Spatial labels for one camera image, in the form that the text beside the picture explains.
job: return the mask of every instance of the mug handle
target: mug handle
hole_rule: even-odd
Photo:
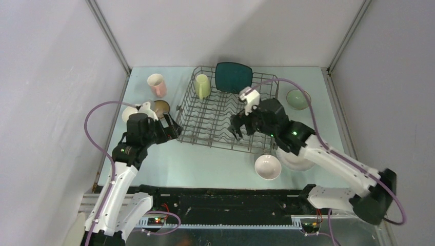
[[[156,96],[162,96],[161,94],[160,94],[160,89],[159,89],[159,87],[158,86],[156,86],[155,87],[155,94],[156,94]]]

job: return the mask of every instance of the red wire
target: red wire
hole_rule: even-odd
[[[320,209],[317,209],[317,211],[320,214],[320,219],[321,219],[319,223],[322,223],[323,222],[322,212],[320,211]]]
[[[165,208],[166,208],[166,211],[169,212],[169,207],[168,207],[168,205],[167,205],[166,203],[162,204],[162,207],[165,207]]]

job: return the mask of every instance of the white wall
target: white wall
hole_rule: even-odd
[[[131,66],[328,66],[363,0],[98,1]]]
[[[332,77],[361,161],[397,172],[409,222],[393,230],[406,246],[435,233],[434,10],[433,0],[374,1]]]
[[[2,245],[60,245],[101,154],[87,112],[119,99],[126,74],[86,2],[0,4]],[[115,106],[90,128],[104,144]]]

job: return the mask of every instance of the table surface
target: table surface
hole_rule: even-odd
[[[165,78],[168,88],[163,98],[170,106],[170,113],[176,118],[176,106],[181,104],[192,71],[195,67],[135,67],[128,81],[124,101],[142,104],[147,100],[157,100],[146,80],[153,73]],[[317,67],[252,67],[254,72],[274,74],[278,78],[290,79],[304,88],[312,100],[314,113],[321,136],[338,150],[343,150],[337,122],[322,71]],[[280,82],[278,100],[285,107],[290,119],[301,121],[313,127],[308,109],[296,111],[286,102],[288,91],[294,86]],[[119,142],[126,125],[121,119],[121,107],[114,127],[109,153]],[[292,171],[283,166],[280,176],[271,181],[261,179],[254,170],[254,162],[259,155],[206,146],[181,143],[177,140],[153,145],[142,163],[132,186],[141,184],[163,187],[189,188],[228,188],[228,189],[302,189],[308,183],[324,187],[348,187],[343,179],[330,174],[320,166],[305,172]],[[98,185],[105,183],[110,171],[110,161],[105,160]]]

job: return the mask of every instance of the dark green plate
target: dark green plate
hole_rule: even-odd
[[[215,74],[216,88],[239,94],[252,84],[252,68],[239,63],[218,63]]]

